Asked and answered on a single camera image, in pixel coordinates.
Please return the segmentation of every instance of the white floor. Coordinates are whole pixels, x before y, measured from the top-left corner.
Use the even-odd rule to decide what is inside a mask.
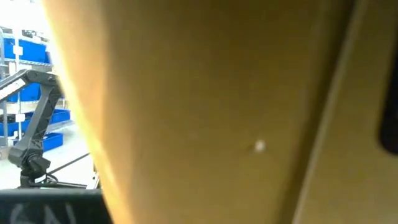
[[[59,129],[63,133],[63,145],[45,152],[44,157],[51,161],[51,171],[88,152],[85,140],[75,124]],[[0,189],[14,189],[19,186],[20,169],[8,160],[0,160]],[[61,182],[87,184],[93,177],[93,160],[90,156],[54,173]]]

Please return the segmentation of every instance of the blue storage bin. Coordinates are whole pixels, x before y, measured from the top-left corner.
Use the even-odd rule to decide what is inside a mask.
[[[45,52],[44,63],[51,63],[50,53]]]
[[[33,116],[33,112],[25,113],[26,116]],[[62,109],[55,109],[54,113],[52,114],[50,124],[68,121],[70,120],[70,111],[69,110],[62,110]]]
[[[4,56],[9,59],[15,59],[13,46],[15,39],[6,37],[4,38]],[[19,46],[23,48],[23,54],[19,59],[31,62],[45,63],[47,60],[44,44],[37,44],[28,40],[19,40]]]
[[[25,113],[26,117],[32,117],[33,112],[28,112]],[[70,111],[69,110],[61,110],[61,109],[55,109],[51,120],[50,124],[62,122],[62,121],[69,121],[70,120]],[[21,123],[21,128],[22,132],[24,133],[30,123],[30,119],[27,119],[26,121]],[[14,131],[18,131],[18,123],[8,123],[8,136],[13,136]],[[0,123],[0,136],[4,136],[4,130],[3,130],[3,123]]]
[[[40,98],[40,84],[32,83],[21,90],[21,101],[37,101]],[[18,94],[12,95],[7,99],[8,102],[18,102]]]
[[[29,123],[30,123],[29,119],[21,123],[22,132],[26,131]],[[14,131],[18,131],[18,123],[17,122],[8,123],[7,126],[8,126],[8,136],[13,136]],[[3,123],[0,123],[0,136],[4,136]]]
[[[45,135],[43,140],[43,150],[47,152],[51,149],[55,149],[56,147],[60,147],[63,145],[63,134],[62,133],[48,133]]]

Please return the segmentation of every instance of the black robotic arm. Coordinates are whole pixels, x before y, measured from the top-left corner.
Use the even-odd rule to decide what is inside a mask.
[[[56,75],[35,70],[20,70],[0,81],[0,102],[31,83],[39,83],[41,97],[24,137],[12,146],[8,159],[20,167],[21,186],[29,187],[46,174],[50,161],[43,158],[43,137],[49,126],[61,91]]]

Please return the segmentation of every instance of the black panel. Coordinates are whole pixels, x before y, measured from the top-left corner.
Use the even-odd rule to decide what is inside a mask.
[[[112,223],[100,190],[0,190],[0,223]]]

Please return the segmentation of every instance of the small white speck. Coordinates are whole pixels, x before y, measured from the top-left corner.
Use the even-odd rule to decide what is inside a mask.
[[[264,152],[267,149],[266,142],[263,140],[257,140],[254,145],[254,152]]]

